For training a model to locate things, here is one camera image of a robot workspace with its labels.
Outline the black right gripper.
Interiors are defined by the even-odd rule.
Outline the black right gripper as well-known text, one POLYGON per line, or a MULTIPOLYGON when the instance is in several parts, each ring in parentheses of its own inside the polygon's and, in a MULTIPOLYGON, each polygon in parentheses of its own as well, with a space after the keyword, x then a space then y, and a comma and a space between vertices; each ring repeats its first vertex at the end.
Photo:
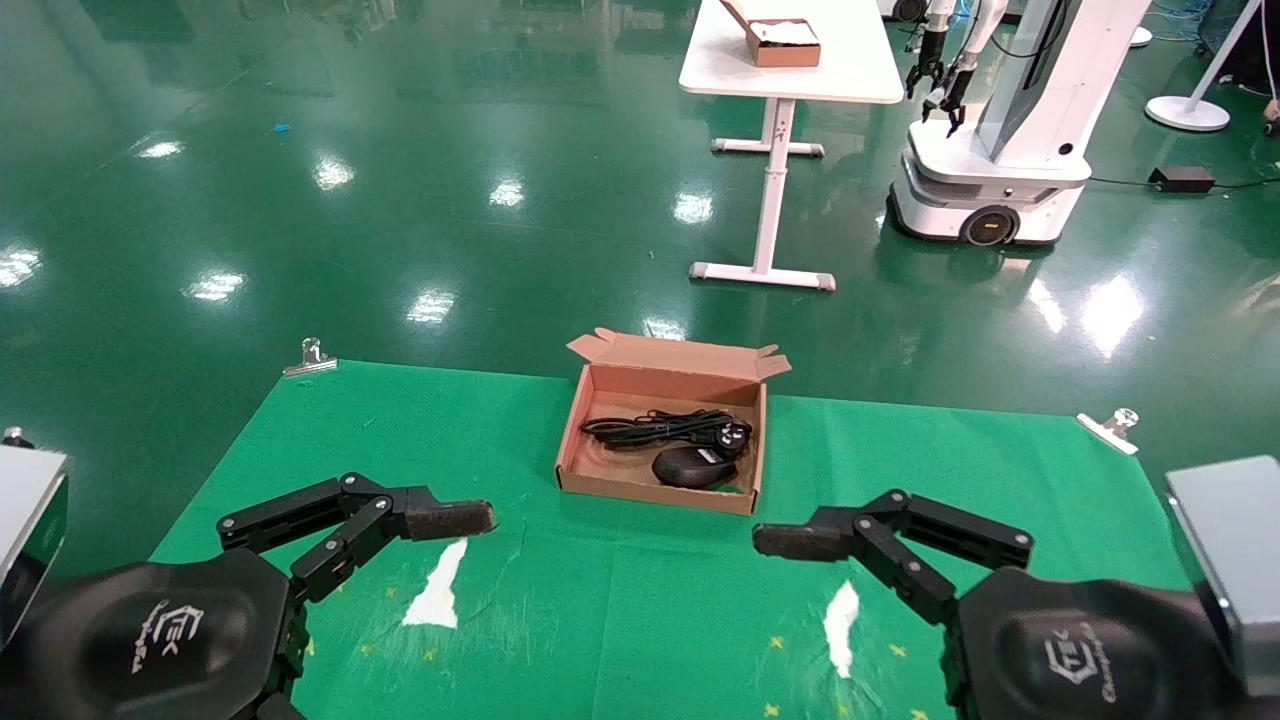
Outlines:
POLYGON ((945 698, 960 719, 1244 715, 1243 687, 1196 593, 998 570, 1028 568, 1027 530, 890 489, 858 507, 819 506, 803 524, 758 524, 751 542, 764 556, 855 560, 923 621, 950 623, 945 698), (998 571, 957 602, 911 542, 998 571))

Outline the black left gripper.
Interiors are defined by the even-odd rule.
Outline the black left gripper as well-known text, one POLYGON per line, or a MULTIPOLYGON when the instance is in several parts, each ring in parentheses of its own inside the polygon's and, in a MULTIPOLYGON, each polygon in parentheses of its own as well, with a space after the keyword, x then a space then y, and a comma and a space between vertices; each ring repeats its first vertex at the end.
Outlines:
POLYGON ((495 527, 485 500, 443 502, 426 486, 348 471, 224 516, 229 552, 212 559, 51 582, 15 632, 15 716, 305 720, 289 698, 307 644, 302 602, 325 600, 392 541, 495 527), (319 532, 291 582, 256 555, 319 532))

